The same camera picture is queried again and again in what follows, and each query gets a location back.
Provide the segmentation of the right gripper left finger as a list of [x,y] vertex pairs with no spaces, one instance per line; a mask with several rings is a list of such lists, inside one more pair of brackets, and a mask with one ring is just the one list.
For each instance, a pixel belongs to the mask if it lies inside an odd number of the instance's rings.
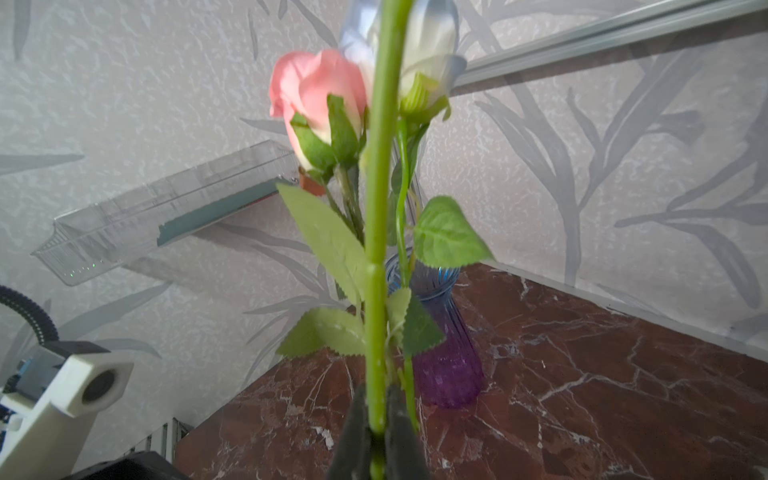
[[371,432],[366,404],[366,384],[355,390],[342,433],[326,474],[328,480],[370,478]]

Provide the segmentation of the pink rose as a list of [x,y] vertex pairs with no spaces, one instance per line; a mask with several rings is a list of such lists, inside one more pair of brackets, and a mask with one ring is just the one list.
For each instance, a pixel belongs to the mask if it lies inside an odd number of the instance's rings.
[[275,64],[269,98],[270,115],[284,120],[300,170],[323,189],[337,180],[344,208],[331,200],[331,209],[363,242],[358,174],[367,94],[360,69],[335,49],[290,52]]

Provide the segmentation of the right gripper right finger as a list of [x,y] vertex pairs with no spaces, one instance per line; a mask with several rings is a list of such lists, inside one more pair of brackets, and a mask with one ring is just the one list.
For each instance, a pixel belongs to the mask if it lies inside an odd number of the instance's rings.
[[423,448],[412,426],[404,393],[395,384],[387,389],[385,448],[388,480],[429,479]]

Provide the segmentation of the cream peach rose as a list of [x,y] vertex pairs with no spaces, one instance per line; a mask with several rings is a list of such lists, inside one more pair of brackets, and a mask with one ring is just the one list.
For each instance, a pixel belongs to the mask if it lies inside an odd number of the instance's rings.
[[279,194],[351,309],[317,307],[281,341],[287,358],[328,349],[365,361],[327,471],[330,479],[424,479],[412,396],[399,386],[390,347],[385,263],[390,160],[403,103],[400,86],[413,3],[356,1],[345,38],[317,54],[296,51],[274,67],[271,113],[284,120],[309,176],[341,184],[343,203],[299,187]]

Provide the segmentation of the white blue rose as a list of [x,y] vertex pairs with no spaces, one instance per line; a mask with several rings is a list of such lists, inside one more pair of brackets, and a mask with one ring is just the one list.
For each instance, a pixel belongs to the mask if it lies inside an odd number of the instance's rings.
[[[452,1],[354,1],[350,6],[340,47],[362,72],[372,112],[371,140],[363,155],[371,169],[366,245],[378,252],[393,224],[388,214],[393,177],[414,176],[418,147],[431,121],[451,115],[448,93],[467,65],[457,52],[458,37],[459,15]],[[405,319],[410,300],[410,289],[401,287],[377,301],[370,317],[374,345],[397,348],[403,355],[397,379],[417,429],[415,380],[406,348],[424,351],[440,344],[444,334],[437,330],[432,341],[405,342],[405,328],[416,326]]]

